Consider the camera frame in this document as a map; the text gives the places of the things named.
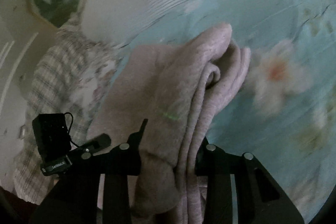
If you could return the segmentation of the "checked plaid blanket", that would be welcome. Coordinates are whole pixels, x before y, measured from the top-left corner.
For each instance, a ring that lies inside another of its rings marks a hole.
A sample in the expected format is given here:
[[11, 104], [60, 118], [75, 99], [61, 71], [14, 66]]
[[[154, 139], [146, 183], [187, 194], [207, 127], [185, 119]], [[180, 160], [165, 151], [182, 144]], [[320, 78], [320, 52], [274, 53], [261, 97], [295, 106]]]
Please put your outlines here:
[[23, 149], [15, 159], [14, 188], [25, 201], [40, 204], [52, 188], [52, 179], [43, 176], [42, 162], [33, 133], [32, 121], [38, 114], [66, 113], [74, 116], [72, 140], [83, 144], [96, 115], [83, 116], [79, 108], [70, 103], [72, 84], [86, 64], [87, 50], [99, 42], [87, 39], [79, 31], [59, 30], [55, 45], [39, 61], [31, 85], [26, 111], [26, 135]]

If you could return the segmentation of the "pink fleece garment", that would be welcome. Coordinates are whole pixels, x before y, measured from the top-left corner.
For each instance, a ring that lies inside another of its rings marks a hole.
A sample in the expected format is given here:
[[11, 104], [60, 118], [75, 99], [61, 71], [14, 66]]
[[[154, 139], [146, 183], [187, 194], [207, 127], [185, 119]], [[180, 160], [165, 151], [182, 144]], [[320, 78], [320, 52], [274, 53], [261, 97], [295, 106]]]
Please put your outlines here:
[[141, 174], [129, 183], [134, 223], [202, 223], [207, 179], [195, 175], [197, 151], [250, 62], [231, 35], [221, 23], [180, 46], [137, 46], [94, 117], [87, 136], [106, 133], [112, 145], [147, 119]]

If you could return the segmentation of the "light blue floral bedsheet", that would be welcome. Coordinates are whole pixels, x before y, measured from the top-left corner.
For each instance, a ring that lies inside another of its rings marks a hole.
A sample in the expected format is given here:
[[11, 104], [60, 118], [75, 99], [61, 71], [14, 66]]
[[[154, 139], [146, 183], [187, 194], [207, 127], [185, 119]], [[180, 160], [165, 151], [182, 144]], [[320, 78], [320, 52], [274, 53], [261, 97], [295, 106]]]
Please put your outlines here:
[[249, 152], [310, 223], [335, 187], [335, 0], [189, 0], [132, 41], [180, 46], [227, 23], [251, 52], [245, 80], [205, 138]]

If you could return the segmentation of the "floral white quilt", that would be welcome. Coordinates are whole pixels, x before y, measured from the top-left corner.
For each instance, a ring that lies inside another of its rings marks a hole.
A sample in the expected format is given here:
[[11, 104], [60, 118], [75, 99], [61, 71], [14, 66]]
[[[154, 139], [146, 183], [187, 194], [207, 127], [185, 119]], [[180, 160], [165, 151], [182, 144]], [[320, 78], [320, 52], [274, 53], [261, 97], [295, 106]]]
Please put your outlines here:
[[85, 50], [86, 64], [75, 77], [69, 93], [71, 105], [79, 108], [83, 116], [92, 116], [104, 96], [120, 63], [119, 49], [99, 42]]

